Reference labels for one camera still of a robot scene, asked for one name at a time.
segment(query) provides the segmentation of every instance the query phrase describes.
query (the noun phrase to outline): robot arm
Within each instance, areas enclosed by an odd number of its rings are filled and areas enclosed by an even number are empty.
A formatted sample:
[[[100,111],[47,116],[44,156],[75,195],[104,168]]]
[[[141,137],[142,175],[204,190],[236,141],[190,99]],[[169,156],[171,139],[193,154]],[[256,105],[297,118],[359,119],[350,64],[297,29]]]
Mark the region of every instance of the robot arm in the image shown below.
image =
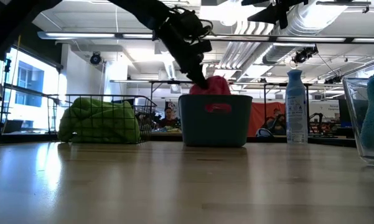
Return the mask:
[[[212,50],[208,40],[201,40],[212,27],[204,27],[194,11],[168,8],[158,0],[109,0],[132,13],[139,22],[153,30],[180,65],[181,72],[202,88],[207,82],[202,73],[203,53]],[[12,0],[0,14],[0,59],[5,56],[23,27],[42,11],[61,0]]]

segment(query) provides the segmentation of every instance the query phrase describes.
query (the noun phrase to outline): green cloth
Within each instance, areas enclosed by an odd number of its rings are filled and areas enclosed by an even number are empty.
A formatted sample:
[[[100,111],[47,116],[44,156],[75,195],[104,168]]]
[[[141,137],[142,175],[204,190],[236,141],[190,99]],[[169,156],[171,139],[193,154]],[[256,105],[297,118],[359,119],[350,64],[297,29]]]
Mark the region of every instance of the green cloth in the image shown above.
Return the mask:
[[[64,142],[136,143],[140,131],[129,102],[77,98],[63,113],[58,138]]]

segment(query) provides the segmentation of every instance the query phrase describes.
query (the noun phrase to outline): desk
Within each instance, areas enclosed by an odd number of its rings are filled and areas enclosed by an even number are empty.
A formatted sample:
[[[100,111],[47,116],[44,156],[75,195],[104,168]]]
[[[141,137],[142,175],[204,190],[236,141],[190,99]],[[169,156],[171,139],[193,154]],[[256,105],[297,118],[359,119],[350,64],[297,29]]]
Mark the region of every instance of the desk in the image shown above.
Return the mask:
[[[7,145],[0,223],[374,223],[374,168],[315,144]]]

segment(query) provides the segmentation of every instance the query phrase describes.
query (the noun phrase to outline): pink towel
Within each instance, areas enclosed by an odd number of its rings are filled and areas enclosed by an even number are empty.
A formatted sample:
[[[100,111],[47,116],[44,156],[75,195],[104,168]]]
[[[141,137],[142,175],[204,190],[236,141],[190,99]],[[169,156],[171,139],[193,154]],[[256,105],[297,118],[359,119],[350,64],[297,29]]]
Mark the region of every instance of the pink towel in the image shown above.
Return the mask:
[[[225,78],[220,76],[213,76],[207,79],[209,88],[202,89],[198,85],[194,85],[190,90],[191,95],[231,95],[230,87]]]

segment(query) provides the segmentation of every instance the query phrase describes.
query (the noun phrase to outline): black wire basket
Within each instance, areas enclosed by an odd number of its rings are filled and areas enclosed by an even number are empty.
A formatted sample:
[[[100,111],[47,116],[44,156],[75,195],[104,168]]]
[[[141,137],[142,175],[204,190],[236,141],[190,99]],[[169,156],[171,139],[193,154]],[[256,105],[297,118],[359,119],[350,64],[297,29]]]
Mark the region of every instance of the black wire basket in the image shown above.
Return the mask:
[[[49,134],[63,142],[137,144],[155,127],[156,104],[135,95],[49,95]]]

